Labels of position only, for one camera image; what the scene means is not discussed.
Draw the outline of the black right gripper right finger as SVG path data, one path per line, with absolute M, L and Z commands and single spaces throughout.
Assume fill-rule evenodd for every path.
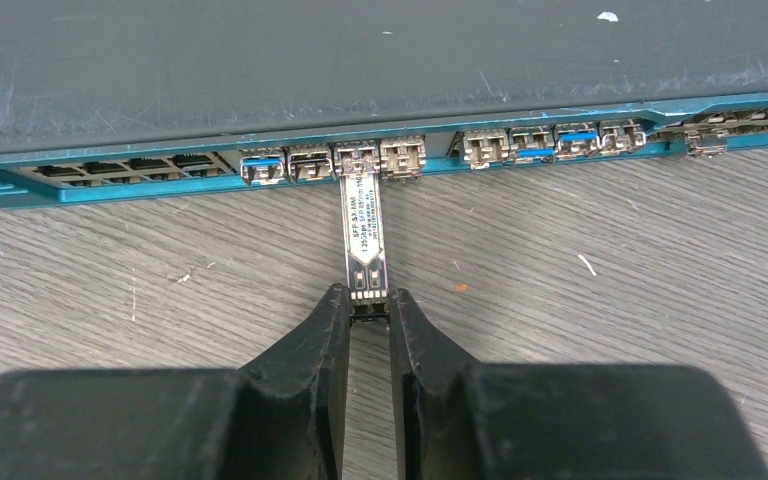
M 402 479 L 768 479 L 724 386 L 676 364 L 488 363 L 390 299 Z

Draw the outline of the dark grey network switch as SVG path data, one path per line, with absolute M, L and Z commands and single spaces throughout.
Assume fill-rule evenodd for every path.
M 768 147 L 768 1 L 0 1 L 0 208 Z

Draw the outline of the silver SFP module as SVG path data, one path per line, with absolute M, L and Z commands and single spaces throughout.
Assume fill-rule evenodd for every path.
M 376 173 L 340 179 L 346 284 L 351 320 L 369 322 L 388 315 L 389 277 Z

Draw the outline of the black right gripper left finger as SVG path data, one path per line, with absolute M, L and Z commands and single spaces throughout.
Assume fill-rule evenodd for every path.
M 238 368 L 0 374 L 0 479 L 338 479 L 347 289 Z

